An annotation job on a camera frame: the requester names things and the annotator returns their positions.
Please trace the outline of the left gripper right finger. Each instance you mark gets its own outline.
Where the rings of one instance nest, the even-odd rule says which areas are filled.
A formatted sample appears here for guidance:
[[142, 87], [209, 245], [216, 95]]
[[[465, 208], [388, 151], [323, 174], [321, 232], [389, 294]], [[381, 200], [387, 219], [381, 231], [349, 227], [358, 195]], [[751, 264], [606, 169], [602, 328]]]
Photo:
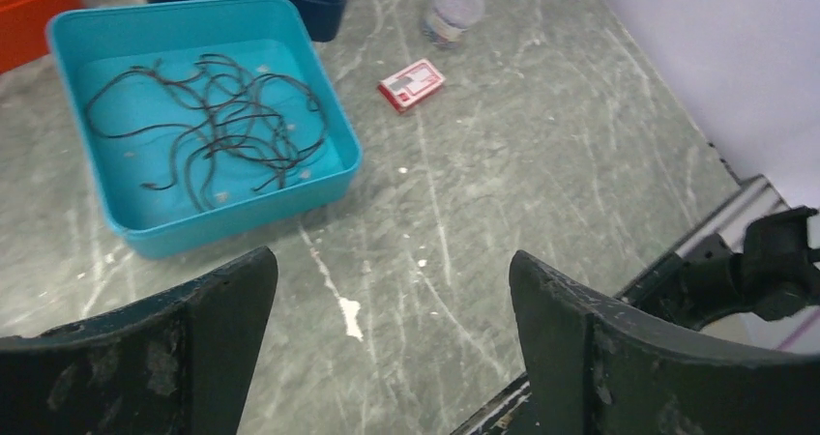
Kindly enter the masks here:
[[518, 251], [512, 306], [546, 434], [815, 434], [819, 359], [654, 317]]

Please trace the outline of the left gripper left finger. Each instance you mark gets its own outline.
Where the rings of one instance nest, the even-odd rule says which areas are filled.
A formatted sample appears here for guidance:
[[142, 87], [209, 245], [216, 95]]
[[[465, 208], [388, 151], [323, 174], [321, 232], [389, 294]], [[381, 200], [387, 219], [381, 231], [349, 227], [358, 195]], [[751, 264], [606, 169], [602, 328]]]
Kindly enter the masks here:
[[33, 337], [1, 340], [5, 434], [233, 434], [278, 283], [266, 247]]

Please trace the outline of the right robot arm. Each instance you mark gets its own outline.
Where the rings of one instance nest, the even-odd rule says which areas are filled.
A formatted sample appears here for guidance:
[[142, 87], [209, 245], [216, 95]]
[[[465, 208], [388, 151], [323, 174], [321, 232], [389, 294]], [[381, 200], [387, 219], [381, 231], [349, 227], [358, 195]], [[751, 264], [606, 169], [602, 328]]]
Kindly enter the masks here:
[[753, 221], [743, 249], [731, 250], [718, 234], [692, 254], [663, 256], [622, 294], [624, 303], [668, 323], [700, 331], [733, 314], [767, 322], [819, 304], [819, 250], [809, 244], [806, 206]]

